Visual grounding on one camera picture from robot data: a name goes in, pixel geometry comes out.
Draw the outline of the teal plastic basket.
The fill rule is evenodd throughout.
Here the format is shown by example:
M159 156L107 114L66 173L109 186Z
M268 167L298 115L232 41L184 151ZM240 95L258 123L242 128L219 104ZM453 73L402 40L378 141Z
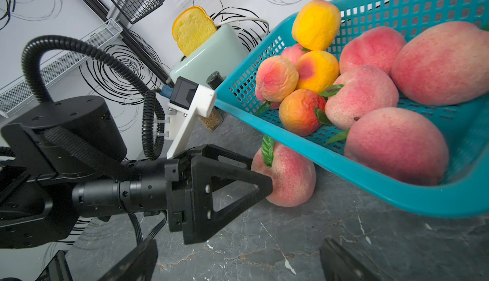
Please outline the teal plastic basket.
M339 57L344 46L377 26L390 26L412 40L447 21L488 24L488 0L334 0L342 17L329 47ZM449 166L439 185L405 184L344 156L344 142L329 143L340 133L324 126L308 137L284 129L277 111L259 113L255 77L263 60L293 44L295 16L284 19L252 50L216 90L216 106L290 147L322 168L376 197L411 213L430 217L471 217L488 212L488 96L452 106L428 106L401 96L399 107L432 121L444 135Z

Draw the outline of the silver lid spice jar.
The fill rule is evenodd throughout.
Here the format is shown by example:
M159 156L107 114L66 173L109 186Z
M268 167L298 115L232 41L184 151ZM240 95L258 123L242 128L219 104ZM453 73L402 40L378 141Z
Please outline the silver lid spice jar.
M218 109L214 107L208 117L199 116L199 121L208 131L214 131L223 123L224 119Z

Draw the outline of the white mesh wall shelf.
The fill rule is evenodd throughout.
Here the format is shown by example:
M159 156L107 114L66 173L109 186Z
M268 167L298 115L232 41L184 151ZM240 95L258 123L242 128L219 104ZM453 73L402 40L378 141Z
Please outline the white mesh wall shelf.
M102 49L114 42L122 33L122 27L118 22L109 19L95 30L81 38L82 41ZM59 51L52 57L41 62L40 73L46 87L53 86L56 82L71 73L88 59L87 56L70 51ZM34 100L34 95L29 88L24 76L1 87L1 116L9 118L23 109Z

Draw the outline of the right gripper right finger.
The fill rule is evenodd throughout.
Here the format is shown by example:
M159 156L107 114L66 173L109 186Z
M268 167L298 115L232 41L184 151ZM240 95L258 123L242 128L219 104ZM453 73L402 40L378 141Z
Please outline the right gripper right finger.
M326 280L380 280L331 237L320 247L320 261Z

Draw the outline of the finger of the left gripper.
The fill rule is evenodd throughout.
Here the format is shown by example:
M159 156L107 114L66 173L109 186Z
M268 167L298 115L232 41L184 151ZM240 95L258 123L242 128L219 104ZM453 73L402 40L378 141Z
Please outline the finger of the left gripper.
M188 241L203 243L273 191L270 177L198 156L191 162Z
M221 170L229 166L235 166L251 170L252 158L230 151L213 144L198 147L201 156L205 157L203 167L206 170Z

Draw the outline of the front yellow toast slice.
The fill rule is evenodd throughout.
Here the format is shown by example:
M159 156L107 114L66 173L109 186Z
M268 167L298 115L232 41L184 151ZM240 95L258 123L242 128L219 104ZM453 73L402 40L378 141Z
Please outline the front yellow toast slice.
M199 6L188 8L174 21L172 36L184 56L189 57L207 39L217 32L217 28Z

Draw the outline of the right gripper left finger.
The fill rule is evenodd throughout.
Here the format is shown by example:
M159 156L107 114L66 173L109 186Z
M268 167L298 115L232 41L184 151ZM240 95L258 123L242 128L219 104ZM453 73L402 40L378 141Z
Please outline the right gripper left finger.
M99 280L151 280L158 259L157 243L148 238Z

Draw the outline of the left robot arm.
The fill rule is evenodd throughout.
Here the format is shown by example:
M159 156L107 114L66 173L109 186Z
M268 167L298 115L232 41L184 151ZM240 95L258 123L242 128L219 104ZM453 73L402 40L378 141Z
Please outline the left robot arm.
M40 61L51 50L89 56L109 66L142 96L145 158L126 160L127 147L102 97L55 101ZM1 247L26 249L67 238L80 217L129 216L143 241L138 212L162 214L150 232L167 226L198 244L273 191L252 160L216 145L191 149L196 117L207 117L215 91L180 77L151 90L126 65L79 39L44 35L31 40L22 70L38 105L1 128Z

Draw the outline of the pink peach with leaf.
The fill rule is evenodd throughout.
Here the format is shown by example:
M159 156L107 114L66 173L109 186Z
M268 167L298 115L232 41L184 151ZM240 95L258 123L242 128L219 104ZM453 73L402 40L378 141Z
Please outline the pink peach with leaf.
M349 129L362 116L377 109L396 107L399 91L381 69L362 65L342 73L334 82L342 88L328 97L325 114L331 123Z

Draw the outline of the orange red wrinkled peach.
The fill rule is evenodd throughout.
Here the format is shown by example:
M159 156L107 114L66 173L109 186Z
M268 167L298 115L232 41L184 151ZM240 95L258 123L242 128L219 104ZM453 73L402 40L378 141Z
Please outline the orange red wrinkled peach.
M321 126L315 108L324 111L324 97L308 89L298 89L288 95L279 107L279 118L284 128L296 135L306 137Z

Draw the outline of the mint green toaster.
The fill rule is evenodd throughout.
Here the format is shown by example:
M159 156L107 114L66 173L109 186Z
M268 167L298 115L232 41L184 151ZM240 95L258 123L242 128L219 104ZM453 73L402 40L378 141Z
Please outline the mint green toaster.
M208 77L219 72L222 78L230 75L247 57L248 49L231 26L224 25L169 73L173 82L180 77L207 86Z

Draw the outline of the yellow peach red spot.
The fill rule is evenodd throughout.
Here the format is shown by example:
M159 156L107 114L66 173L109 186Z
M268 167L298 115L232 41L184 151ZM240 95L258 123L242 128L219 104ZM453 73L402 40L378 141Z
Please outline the yellow peach red spot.
M298 13L292 27L292 37L308 50L326 50L335 39L341 25L339 9L325 0L313 0Z

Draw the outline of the black lid spice bottle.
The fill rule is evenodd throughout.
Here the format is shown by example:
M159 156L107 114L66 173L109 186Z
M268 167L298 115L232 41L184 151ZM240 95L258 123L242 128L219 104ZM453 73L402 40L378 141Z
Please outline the black lid spice bottle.
M221 76L220 72L213 72L207 79L207 85L212 89L216 90L220 84L224 81L224 78Z

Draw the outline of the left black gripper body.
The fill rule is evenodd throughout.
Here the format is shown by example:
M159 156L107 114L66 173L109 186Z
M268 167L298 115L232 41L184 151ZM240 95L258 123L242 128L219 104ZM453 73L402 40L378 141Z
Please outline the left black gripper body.
M201 156L198 147L186 150L175 157L175 161L178 163L176 168L170 166L166 168L169 175L167 185L170 188L167 192L169 230L171 232L181 231L186 245L199 244L188 241L188 218L191 212L190 193L192 187L191 162L193 158Z

